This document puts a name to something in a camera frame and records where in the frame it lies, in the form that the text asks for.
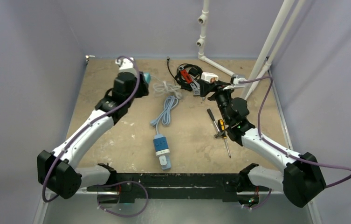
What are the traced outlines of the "white plug adapter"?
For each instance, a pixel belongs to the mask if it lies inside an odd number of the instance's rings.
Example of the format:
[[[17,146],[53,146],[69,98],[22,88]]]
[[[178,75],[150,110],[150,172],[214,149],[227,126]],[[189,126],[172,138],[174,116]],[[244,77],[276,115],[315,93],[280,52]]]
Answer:
[[[211,72],[203,72],[201,74],[201,79],[208,83],[214,83],[219,80],[219,76]]]

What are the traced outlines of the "teal power strip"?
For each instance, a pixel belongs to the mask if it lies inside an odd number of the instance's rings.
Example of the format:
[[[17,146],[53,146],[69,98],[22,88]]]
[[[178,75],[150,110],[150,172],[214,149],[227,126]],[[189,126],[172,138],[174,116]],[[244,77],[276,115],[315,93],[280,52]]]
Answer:
[[[140,72],[143,77],[144,77],[144,80],[147,84],[150,84],[151,82],[151,74],[149,72]]]

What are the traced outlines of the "blue power strip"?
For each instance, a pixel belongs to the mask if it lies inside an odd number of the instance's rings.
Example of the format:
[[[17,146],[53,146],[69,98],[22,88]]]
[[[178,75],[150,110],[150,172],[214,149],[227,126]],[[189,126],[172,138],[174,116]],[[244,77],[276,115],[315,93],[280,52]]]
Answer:
[[[167,139],[165,136],[163,136],[162,134],[156,134],[153,138],[153,146],[154,146],[155,155],[157,158],[161,155],[167,155],[169,156],[169,159],[170,159],[170,149],[168,147]],[[171,161],[170,161],[170,165],[165,167],[161,166],[163,170],[170,169],[171,167],[172,167]]]

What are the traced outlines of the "white charger plug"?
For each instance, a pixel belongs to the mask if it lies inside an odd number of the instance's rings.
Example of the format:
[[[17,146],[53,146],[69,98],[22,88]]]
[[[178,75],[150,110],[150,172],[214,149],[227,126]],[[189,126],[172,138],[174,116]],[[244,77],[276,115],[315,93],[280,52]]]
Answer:
[[[160,165],[165,167],[165,166],[168,166],[170,165],[170,159],[169,159],[169,156],[167,155],[161,155],[158,157],[159,159],[159,162],[160,162]]]

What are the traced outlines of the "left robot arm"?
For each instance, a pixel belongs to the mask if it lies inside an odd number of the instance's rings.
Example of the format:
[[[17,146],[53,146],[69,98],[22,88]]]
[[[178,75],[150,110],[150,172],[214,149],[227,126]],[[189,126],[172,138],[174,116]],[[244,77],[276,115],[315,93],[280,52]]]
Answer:
[[[79,162],[97,140],[127,114],[133,100],[148,96],[151,76],[145,72],[119,72],[87,120],[61,145],[37,156],[38,182],[44,202],[71,198],[79,189],[99,185],[116,187],[116,171],[105,164],[78,169]]]

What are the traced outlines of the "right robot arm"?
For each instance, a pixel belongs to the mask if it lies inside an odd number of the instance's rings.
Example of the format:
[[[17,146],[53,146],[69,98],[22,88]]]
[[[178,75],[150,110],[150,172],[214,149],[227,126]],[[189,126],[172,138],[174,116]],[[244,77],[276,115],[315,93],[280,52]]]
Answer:
[[[247,119],[248,103],[242,98],[233,98],[233,90],[222,81],[198,81],[202,97],[212,93],[208,100],[215,101],[227,125],[229,139],[240,146],[254,151],[276,169],[267,169],[251,164],[240,174],[240,186],[250,190],[263,186],[282,192],[295,206],[302,208],[326,189],[326,182],[317,159],[311,153],[300,154],[272,141]]]

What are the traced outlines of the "red adjustable wrench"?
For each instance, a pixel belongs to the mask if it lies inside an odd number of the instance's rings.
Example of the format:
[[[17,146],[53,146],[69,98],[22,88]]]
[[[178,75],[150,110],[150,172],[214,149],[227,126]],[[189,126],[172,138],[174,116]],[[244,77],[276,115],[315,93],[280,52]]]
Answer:
[[[201,78],[202,69],[193,64],[184,63],[177,68],[176,82],[181,89],[193,93],[194,96],[200,96],[200,85],[198,80]]]

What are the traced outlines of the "yellow black screwdriver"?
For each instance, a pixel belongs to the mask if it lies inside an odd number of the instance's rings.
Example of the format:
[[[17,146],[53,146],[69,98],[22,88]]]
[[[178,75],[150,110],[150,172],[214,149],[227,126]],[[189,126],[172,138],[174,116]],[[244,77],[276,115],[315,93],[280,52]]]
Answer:
[[[227,136],[226,136],[226,132],[225,132],[225,123],[224,123],[224,121],[222,119],[219,119],[217,124],[218,124],[219,130],[220,130],[220,132],[222,134],[222,138],[224,140],[228,156],[229,156],[229,158],[231,158],[231,153],[230,153],[229,145],[228,145],[228,142],[227,142]]]

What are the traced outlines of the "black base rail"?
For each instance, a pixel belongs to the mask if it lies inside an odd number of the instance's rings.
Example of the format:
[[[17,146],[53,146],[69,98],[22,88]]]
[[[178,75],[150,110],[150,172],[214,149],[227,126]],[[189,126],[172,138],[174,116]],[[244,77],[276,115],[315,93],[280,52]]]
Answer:
[[[243,192],[253,195],[256,190],[267,192],[269,189],[248,183],[238,173],[117,173],[106,185],[87,187],[88,192],[113,192],[121,203],[145,198],[237,202]]]

